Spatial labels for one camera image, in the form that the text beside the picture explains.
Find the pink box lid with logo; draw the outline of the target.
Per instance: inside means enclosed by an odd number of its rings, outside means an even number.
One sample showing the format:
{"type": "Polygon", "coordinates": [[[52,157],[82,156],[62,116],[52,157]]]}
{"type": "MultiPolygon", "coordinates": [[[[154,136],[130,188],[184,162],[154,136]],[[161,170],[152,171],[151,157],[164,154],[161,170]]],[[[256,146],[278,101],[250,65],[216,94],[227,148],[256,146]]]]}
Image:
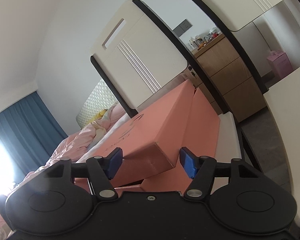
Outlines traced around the pink box lid with logo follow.
{"type": "Polygon", "coordinates": [[[116,129],[92,155],[107,156],[119,147],[123,162],[113,187],[168,171],[176,166],[185,133],[194,86],[185,81],[116,129]]]}

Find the pink bed sheet mattress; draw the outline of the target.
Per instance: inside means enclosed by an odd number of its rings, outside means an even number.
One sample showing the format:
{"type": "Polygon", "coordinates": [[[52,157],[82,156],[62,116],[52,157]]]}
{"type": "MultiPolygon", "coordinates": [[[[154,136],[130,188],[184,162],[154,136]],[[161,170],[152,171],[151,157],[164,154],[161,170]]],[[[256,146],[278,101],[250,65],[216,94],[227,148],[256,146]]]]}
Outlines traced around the pink bed sheet mattress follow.
{"type": "Polygon", "coordinates": [[[85,163],[87,159],[101,155],[98,153],[99,149],[105,145],[106,142],[109,142],[109,137],[124,123],[126,123],[128,120],[130,120],[130,117],[128,114],[123,115],[115,124],[114,126],[109,130],[109,132],[106,133],[106,135],[95,145],[93,146],[87,153],[85,153],[76,163],[85,163]]]}

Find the open pink box base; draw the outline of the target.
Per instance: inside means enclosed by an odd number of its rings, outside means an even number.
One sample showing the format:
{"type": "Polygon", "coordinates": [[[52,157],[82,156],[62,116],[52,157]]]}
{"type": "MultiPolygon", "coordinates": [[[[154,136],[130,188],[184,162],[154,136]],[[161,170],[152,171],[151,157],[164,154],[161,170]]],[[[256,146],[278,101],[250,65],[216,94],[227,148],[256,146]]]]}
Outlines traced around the open pink box base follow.
{"type": "MultiPolygon", "coordinates": [[[[194,155],[215,156],[220,118],[200,89],[194,89],[194,97],[181,148],[188,148],[194,155]]],[[[145,192],[180,191],[185,192],[191,180],[178,160],[176,166],[168,171],[116,187],[119,190],[145,192]]]]}

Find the pink crumpled duvet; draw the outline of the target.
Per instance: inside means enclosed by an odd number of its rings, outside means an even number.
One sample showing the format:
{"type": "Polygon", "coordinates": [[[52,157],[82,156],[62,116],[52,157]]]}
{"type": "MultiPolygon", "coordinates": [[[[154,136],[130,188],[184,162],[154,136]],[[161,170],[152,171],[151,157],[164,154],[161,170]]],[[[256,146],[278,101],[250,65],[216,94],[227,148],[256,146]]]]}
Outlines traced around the pink crumpled duvet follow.
{"type": "MultiPolygon", "coordinates": [[[[35,171],[30,171],[25,178],[17,184],[16,188],[19,188],[28,180],[30,181],[40,174],[42,170],[47,169],[62,158],[69,158],[73,163],[76,163],[76,161],[95,146],[125,114],[127,114],[126,111],[119,103],[112,105],[102,118],[89,123],[79,132],[76,132],[64,139],[54,150],[46,164],[35,171]]],[[[82,187],[88,192],[90,191],[87,179],[76,179],[75,185],[82,187]]],[[[12,230],[0,214],[0,239],[7,239],[9,235],[11,235],[11,232],[12,230]]]]}

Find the yellow plush toy on bed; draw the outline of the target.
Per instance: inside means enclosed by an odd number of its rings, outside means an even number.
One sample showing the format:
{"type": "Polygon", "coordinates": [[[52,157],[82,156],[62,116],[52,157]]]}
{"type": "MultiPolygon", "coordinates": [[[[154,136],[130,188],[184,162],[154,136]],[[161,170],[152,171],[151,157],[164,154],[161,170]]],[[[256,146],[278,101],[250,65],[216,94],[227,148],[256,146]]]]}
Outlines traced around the yellow plush toy on bed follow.
{"type": "Polygon", "coordinates": [[[102,111],[96,113],[92,118],[90,118],[86,123],[85,126],[87,126],[89,123],[92,123],[95,120],[98,120],[100,118],[102,118],[105,113],[107,112],[107,109],[103,109],[102,111]]]}

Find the white quilted headboard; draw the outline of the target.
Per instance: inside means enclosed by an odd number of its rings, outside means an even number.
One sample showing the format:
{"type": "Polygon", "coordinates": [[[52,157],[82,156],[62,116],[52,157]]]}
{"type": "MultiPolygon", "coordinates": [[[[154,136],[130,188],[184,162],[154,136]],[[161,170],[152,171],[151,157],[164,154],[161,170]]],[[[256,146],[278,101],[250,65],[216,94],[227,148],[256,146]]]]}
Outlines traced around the white quilted headboard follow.
{"type": "Polygon", "coordinates": [[[104,109],[109,109],[116,102],[117,99],[114,94],[109,89],[106,82],[101,79],[76,116],[79,127],[83,128],[97,113],[104,109]]]}

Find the blue curtain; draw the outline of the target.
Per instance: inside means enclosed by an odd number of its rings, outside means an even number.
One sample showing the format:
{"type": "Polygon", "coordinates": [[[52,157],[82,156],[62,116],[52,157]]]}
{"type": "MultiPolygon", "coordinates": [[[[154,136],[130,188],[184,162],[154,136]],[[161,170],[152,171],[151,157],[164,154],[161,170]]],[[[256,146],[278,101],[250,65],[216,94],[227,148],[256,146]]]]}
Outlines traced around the blue curtain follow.
{"type": "Polygon", "coordinates": [[[0,141],[18,176],[25,176],[46,164],[66,138],[67,134],[37,92],[0,112],[0,141]]]}

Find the wooden drawer cabinet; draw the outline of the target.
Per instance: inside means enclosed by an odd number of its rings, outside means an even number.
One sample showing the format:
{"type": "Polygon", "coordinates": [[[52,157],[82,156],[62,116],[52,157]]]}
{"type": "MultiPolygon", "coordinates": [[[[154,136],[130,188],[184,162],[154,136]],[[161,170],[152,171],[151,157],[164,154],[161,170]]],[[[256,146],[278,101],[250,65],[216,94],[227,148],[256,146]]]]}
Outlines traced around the wooden drawer cabinet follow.
{"type": "Polygon", "coordinates": [[[200,48],[195,48],[192,53],[238,122],[266,107],[252,74],[223,34],[200,48]]]}

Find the left white folding chair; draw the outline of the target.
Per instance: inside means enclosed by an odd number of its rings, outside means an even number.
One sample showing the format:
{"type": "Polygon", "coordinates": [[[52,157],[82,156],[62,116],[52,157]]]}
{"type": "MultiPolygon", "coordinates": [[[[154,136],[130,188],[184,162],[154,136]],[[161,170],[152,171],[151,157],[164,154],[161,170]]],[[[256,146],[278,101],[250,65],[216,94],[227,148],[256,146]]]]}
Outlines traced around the left white folding chair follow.
{"type": "Polygon", "coordinates": [[[143,1],[126,0],[96,39],[90,61],[130,117],[192,67],[223,113],[230,111],[198,60],[143,1]]]}

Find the small pink gift box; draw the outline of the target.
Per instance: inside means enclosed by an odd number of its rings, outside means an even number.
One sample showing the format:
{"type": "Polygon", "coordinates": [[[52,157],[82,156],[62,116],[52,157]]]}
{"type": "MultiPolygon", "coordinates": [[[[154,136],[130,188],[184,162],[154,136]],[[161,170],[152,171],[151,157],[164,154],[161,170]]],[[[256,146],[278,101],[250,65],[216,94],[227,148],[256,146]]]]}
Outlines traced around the small pink gift box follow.
{"type": "Polygon", "coordinates": [[[280,80],[293,72],[292,64],[287,54],[283,51],[271,51],[270,55],[267,57],[267,61],[274,75],[280,80]]]}

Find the grey wall socket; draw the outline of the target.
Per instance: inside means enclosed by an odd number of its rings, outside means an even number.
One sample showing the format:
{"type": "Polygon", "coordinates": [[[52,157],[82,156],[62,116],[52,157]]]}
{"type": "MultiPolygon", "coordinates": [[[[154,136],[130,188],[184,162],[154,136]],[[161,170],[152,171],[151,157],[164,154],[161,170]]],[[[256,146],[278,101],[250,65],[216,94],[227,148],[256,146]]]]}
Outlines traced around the grey wall socket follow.
{"type": "Polygon", "coordinates": [[[188,31],[192,27],[192,24],[187,20],[183,20],[179,25],[177,25],[174,29],[173,32],[180,37],[183,35],[186,31],[188,31]]]}

